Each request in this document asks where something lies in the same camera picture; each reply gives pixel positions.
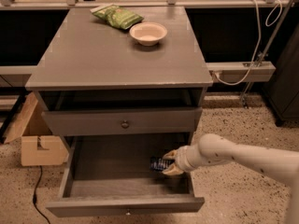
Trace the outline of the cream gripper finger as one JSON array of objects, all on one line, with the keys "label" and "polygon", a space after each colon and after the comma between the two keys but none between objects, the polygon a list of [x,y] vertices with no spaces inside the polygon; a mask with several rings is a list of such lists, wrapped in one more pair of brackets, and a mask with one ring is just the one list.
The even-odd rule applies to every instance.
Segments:
[{"label": "cream gripper finger", "polygon": [[174,149],[174,150],[171,150],[171,151],[167,152],[166,154],[164,154],[163,159],[164,160],[174,160],[176,158],[176,155],[177,155],[177,151]]},{"label": "cream gripper finger", "polygon": [[174,163],[170,164],[166,169],[163,170],[164,175],[181,175],[183,171],[179,169]]}]

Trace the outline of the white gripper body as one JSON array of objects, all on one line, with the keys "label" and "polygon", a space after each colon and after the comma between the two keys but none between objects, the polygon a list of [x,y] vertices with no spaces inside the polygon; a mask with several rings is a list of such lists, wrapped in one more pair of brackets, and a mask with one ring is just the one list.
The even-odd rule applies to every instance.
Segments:
[{"label": "white gripper body", "polygon": [[177,154],[175,155],[175,165],[181,171],[185,173],[189,173],[195,170],[195,167],[191,165],[190,157],[192,156],[192,147],[184,146],[180,147],[177,150]]}]

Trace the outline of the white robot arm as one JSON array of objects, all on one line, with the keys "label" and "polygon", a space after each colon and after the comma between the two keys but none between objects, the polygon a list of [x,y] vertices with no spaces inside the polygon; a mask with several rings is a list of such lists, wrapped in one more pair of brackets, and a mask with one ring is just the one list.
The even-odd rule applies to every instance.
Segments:
[{"label": "white robot arm", "polygon": [[292,191],[285,223],[299,224],[299,153],[296,151],[238,144],[207,133],[191,146],[166,153],[164,159],[174,161],[163,170],[164,175],[180,175],[201,166],[234,161],[287,185]]}]

